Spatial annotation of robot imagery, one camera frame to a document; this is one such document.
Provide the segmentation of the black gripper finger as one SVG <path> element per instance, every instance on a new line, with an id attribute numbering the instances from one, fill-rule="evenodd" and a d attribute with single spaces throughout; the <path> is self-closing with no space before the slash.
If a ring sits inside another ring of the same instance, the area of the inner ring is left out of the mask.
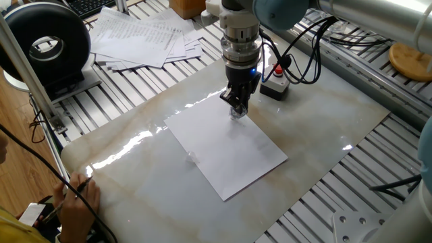
<path id="1" fill-rule="evenodd" d="M 249 99 L 250 93 L 248 91 L 242 91 L 240 95 L 240 115 L 246 115 L 248 113 Z"/>
<path id="2" fill-rule="evenodd" d="M 219 98 L 225 101 L 231 107 L 239 107 L 241 105 L 239 88 L 227 88 L 219 95 Z"/>

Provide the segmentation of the person right hand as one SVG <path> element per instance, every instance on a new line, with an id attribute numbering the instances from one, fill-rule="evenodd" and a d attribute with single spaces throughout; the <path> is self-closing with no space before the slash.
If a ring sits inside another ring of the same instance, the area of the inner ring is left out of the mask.
<path id="1" fill-rule="evenodd" d="M 59 235 L 61 243 L 86 242 L 86 238 L 92 224 L 95 222 L 94 215 L 81 199 L 76 197 L 71 188 L 77 188 L 85 182 L 87 177 L 84 174 L 73 172 L 70 177 L 70 187 L 66 195 L 63 195 L 64 183 L 58 183 L 53 189 L 53 205 L 58 207 L 63 203 L 62 209 L 57 214 L 62 226 Z"/>

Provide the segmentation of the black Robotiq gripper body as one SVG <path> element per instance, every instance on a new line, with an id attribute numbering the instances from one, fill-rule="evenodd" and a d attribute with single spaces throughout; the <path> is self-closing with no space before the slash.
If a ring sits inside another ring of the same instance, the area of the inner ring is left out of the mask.
<path id="1" fill-rule="evenodd" d="M 257 66 L 246 69 L 236 69 L 226 66 L 225 73 L 228 80 L 227 87 L 231 91 L 234 91 L 238 97 L 240 94 L 249 97 L 254 93 L 262 76 L 262 73 L 257 70 Z"/>

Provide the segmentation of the person left hand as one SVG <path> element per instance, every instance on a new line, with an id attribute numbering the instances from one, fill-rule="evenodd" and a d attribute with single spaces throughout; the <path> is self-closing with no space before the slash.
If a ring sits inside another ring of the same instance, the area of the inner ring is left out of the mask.
<path id="1" fill-rule="evenodd" d="M 32 226 L 32 227 L 38 227 L 40 222 L 43 220 L 43 216 L 38 215 L 38 217 L 36 217 L 36 213 L 23 212 L 23 213 L 16 215 L 16 219 L 19 222 L 23 223 L 24 225 L 28 225 L 28 226 Z"/>

